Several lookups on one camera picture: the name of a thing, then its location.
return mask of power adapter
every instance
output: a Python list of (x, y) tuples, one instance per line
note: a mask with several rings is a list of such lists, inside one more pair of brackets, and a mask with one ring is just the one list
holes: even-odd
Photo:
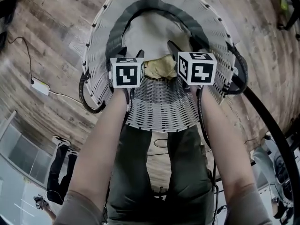
[(49, 95), (49, 92), (50, 92), (50, 87), (46, 84), (46, 83), (43, 83), (41, 82), (40, 80), (36, 79), (36, 78), (32, 78), (31, 80), (31, 86), (41, 92), (41, 93), (44, 93), (45, 95)]

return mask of person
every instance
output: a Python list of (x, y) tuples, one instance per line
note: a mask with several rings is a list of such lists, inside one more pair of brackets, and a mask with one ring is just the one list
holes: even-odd
[[(49, 202), (40, 195), (33, 197), (33, 199), (54, 222), (68, 191), (78, 152), (70, 148), (71, 143), (67, 139), (53, 136), (52, 142), (57, 146), (57, 149), (48, 175), (46, 196)], [(59, 183), (60, 171), (66, 156), (68, 157), (67, 174)]]
[[(196, 99), (197, 87), (191, 87)], [(210, 172), (200, 151), (196, 126), (168, 134), (172, 175), (165, 201), (151, 192), (146, 161), (151, 132), (125, 126), (126, 90), (115, 89), (81, 149), (55, 225), (99, 225), (106, 204), (108, 224), (209, 224), (213, 219)], [(208, 91), (203, 119), (222, 179), (227, 225), (270, 225), (240, 135)], [(107, 203), (108, 186), (110, 190)]]
[(36, 204), (39, 205), (40, 209), (44, 210), (48, 214), (49, 218), (52, 220), (52, 223), (54, 223), (56, 215), (54, 211), (52, 211), (52, 209), (50, 208), (49, 203), (45, 201), (40, 195), (33, 197), (33, 199), (36, 202)]
[[(51, 202), (62, 205), (69, 188), (78, 152), (70, 148), (71, 143), (67, 139), (63, 139), (59, 136), (53, 136), (52, 142), (56, 144), (57, 150), (55, 159), (52, 162), (49, 171), (47, 198)], [(63, 177), (59, 184), (60, 171), (66, 156), (69, 158), (67, 174)]]

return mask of sneaker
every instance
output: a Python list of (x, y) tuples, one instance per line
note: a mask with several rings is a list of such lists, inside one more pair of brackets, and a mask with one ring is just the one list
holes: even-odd
[(67, 156), (69, 157), (70, 155), (75, 155), (78, 156), (79, 152), (72, 150), (71, 148), (69, 148), (67, 150)]
[(71, 145), (71, 143), (67, 140), (67, 139), (63, 139), (63, 138), (61, 138), (61, 137), (59, 137), (59, 136), (53, 136), (52, 137), (52, 142), (56, 145), (56, 146), (58, 146), (58, 147), (60, 147), (60, 146), (62, 146), (62, 145), (66, 145), (66, 146), (70, 146)]

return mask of black pants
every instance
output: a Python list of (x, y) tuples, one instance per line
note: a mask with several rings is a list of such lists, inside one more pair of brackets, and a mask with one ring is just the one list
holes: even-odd
[(152, 133), (125, 126), (112, 172), (107, 202), (110, 225), (204, 225), (212, 222), (210, 171), (196, 126), (168, 134), (171, 179), (165, 201), (154, 198), (147, 172)]
[(68, 146), (62, 145), (57, 148), (55, 160), (53, 161), (49, 177), (48, 177), (48, 184), (47, 184), (47, 197), (49, 201), (62, 205), (64, 197), (67, 194), (69, 184), (72, 178), (75, 162), (77, 159), (76, 155), (69, 156), (69, 163), (67, 165), (67, 174), (61, 180), (59, 184), (59, 176), (60, 170), (64, 163), (65, 156), (68, 151)]

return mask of forearm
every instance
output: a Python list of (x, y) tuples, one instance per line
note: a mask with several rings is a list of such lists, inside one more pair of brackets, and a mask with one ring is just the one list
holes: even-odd
[(254, 184), (249, 156), (243, 140), (208, 91), (202, 94), (202, 113), (212, 152), (222, 179), (226, 201)]
[(125, 95), (117, 90), (79, 153), (69, 187), (89, 198), (101, 211), (125, 113)]
[(44, 211), (49, 215), (49, 217), (51, 218), (52, 222), (55, 221), (56, 219), (56, 215), (48, 208), (44, 208)]

